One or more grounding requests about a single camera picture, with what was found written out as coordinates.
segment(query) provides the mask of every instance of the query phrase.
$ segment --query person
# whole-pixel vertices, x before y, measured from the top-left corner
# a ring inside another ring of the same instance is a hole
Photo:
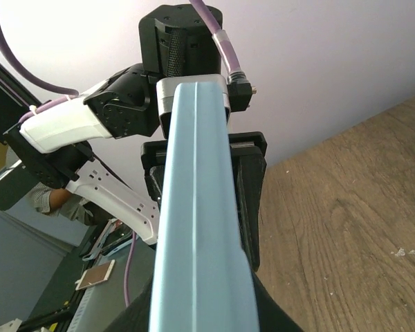
[[[11,168],[19,160],[16,153],[8,147],[6,152],[6,168]],[[27,193],[30,206],[46,216],[62,215],[69,220],[79,221],[92,226],[107,222],[113,217],[93,202],[75,195],[66,189],[52,189],[38,183]]]

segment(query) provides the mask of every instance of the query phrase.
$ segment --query metal connector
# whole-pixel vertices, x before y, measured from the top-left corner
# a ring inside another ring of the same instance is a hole
[[[230,102],[228,86],[223,76],[219,74],[197,75],[184,77],[167,77],[157,83],[157,101],[158,116],[160,117],[160,125],[165,138],[169,137],[169,126],[171,123],[171,112],[174,104],[174,95],[177,86],[181,83],[191,82],[216,82],[223,91],[223,103],[226,112],[226,118],[230,115]]]

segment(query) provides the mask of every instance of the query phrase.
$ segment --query white plastic bracket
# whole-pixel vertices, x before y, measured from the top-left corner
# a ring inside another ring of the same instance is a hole
[[[78,180],[70,181],[66,189],[84,197],[128,225],[146,244],[158,238],[160,212],[127,185],[118,180],[97,159],[88,161],[77,172]]]
[[[11,320],[0,326],[0,332],[17,332],[21,325],[21,320]]]
[[[25,121],[20,134],[40,153],[48,154],[65,145],[112,135],[83,103],[106,81],[96,84],[77,98],[38,113]]]

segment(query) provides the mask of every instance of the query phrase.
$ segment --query smartphone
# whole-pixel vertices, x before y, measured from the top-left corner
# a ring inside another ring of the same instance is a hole
[[[107,263],[94,266],[93,268],[84,271],[80,280],[77,281],[77,287],[75,290],[79,291],[107,281],[111,276],[115,263],[116,261],[113,259]]]
[[[109,257],[131,243],[132,229],[120,222],[106,238],[100,253],[103,256]]]

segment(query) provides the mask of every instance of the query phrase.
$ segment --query wooden table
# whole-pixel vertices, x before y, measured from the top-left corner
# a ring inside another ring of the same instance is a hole
[[[415,98],[270,168],[260,246],[306,331],[415,331]]]

